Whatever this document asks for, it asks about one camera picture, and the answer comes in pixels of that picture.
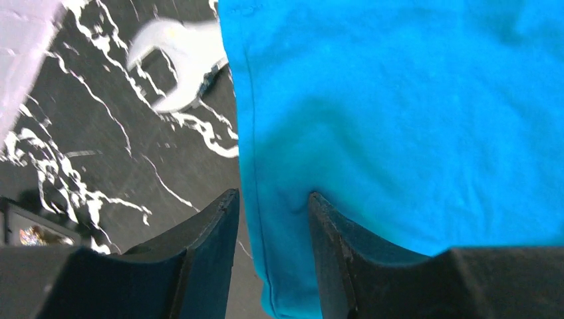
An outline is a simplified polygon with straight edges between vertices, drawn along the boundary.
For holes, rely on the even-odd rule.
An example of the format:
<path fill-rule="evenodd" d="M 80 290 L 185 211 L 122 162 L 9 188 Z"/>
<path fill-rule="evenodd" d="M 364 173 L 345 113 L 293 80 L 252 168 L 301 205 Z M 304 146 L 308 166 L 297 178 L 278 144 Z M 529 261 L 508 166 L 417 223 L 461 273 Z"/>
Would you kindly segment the blue garment cloth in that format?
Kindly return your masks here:
<path fill-rule="evenodd" d="M 220 1 L 251 252 L 320 318 L 310 192 L 405 249 L 563 244 L 562 1 Z"/>

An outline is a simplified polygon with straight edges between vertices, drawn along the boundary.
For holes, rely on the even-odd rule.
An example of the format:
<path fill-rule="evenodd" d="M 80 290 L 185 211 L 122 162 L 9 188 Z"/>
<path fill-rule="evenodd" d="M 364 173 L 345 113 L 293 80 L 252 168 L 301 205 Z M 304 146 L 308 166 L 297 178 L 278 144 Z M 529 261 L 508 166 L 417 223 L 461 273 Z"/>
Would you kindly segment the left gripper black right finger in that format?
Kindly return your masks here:
<path fill-rule="evenodd" d="M 470 247 L 427 257 L 308 200 L 324 318 L 562 318 L 561 247 Z"/>

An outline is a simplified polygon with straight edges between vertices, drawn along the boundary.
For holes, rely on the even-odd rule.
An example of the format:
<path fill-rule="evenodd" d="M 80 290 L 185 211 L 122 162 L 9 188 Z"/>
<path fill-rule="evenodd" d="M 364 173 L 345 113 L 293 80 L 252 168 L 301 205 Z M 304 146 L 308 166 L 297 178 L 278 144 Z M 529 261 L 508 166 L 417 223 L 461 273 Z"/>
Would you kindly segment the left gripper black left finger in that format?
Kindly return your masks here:
<path fill-rule="evenodd" d="M 2 246 L 2 318 L 224 318 L 239 191 L 122 254 Z"/>

